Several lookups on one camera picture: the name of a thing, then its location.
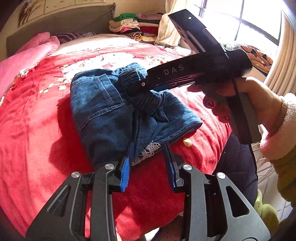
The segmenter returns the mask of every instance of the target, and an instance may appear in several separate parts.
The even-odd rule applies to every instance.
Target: fuzzy sleeve
[[[289,93],[282,97],[287,113],[277,133],[267,139],[263,133],[260,148],[274,165],[279,175],[277,187],[282,197],[296,206],[296,96]]]

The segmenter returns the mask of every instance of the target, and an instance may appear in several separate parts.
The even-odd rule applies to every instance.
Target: fingernail
[[[223,117],[223,120],[225,121],[225,122],[229,122],[229,117]]]
[[[208,101],[206,102],[206,105],[207,105],[207,108],[214,108],[214,103],[213,103],[213,101],[208,100]]]

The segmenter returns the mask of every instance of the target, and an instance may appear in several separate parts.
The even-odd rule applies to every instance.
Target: human hand
[[[116,232],[116,236],[117,236],[117,241],[122,241],[121,237],[119,236],[119,234]]]
[[[285,110],[282,110],[281,98],[273,93],[265,84],[254,78],[236,78],[237,89],[239,92],[247,93],[249,99],[254,107],[258,124],[263,124],[266,130],[269,132],[269,136],[276,133],[284,121],[286,114]],[[217,94],[222,96],[234,96],[235,90],[231,81],[216,84],[214,86]],[[191,85],[187,88],[188,91],[198,92],[202,90],[202,86]],[[217,103],[214,99],[205,96],[203,104],[206,108],[212,109],[215,116],[219,121],[227,123],[230,120],[230,109]]]

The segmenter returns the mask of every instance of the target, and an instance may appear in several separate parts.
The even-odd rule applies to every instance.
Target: striped cloth
[[[142,36],[142,32],[132,32],[132,33],[121,33],[121,35],[124,35],[124,36],[127,36],[129,37],[130,39],[138,39],[139,37]]]
[[[155,34],[151,34],[151,33],[142,33],[142,35],[145,37],[152,37],[152,38],[156,37]]]
[[[78,33],[61,33],[61,34],[54,34],[53,36],[57,36],[60,44],[68,43],[72,40],[79,39],[81,34]]]

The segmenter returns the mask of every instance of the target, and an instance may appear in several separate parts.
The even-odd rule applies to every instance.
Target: denim jeans
[[[127,86],[146,75],[133,63],[74,76],[70,87],[74,123],[95,169],[123,157],[135,123],[135,163],[153,155],[162,143],[173,143],[201,126],[201,119],[167,90],[128,96]]]

